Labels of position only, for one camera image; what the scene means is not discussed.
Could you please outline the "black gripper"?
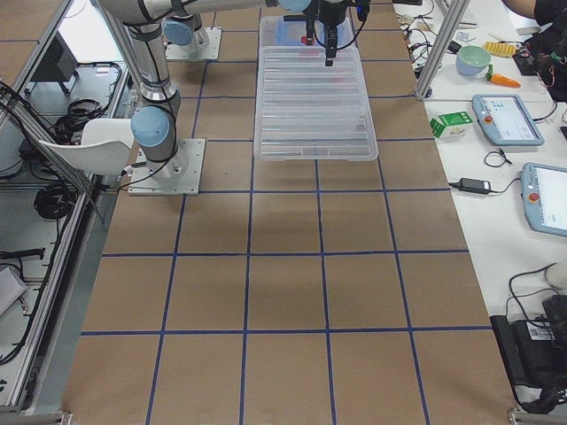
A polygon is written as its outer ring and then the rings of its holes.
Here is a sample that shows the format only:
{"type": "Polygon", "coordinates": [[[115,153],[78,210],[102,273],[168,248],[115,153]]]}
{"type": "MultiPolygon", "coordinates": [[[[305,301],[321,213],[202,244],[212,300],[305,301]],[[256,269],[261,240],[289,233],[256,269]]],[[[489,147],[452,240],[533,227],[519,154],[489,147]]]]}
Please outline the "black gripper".
{"type": "Polygon", "coordinates": [[[324,26],[325,65],[333,66],[337,56],[338,30],[336,26],[346,18],[349,1],[339,0],[283,0],[283,8],[288,12],[302,12],[310,19],[306,20],[306,36],[315,39],[315,21],[324,26]]]}

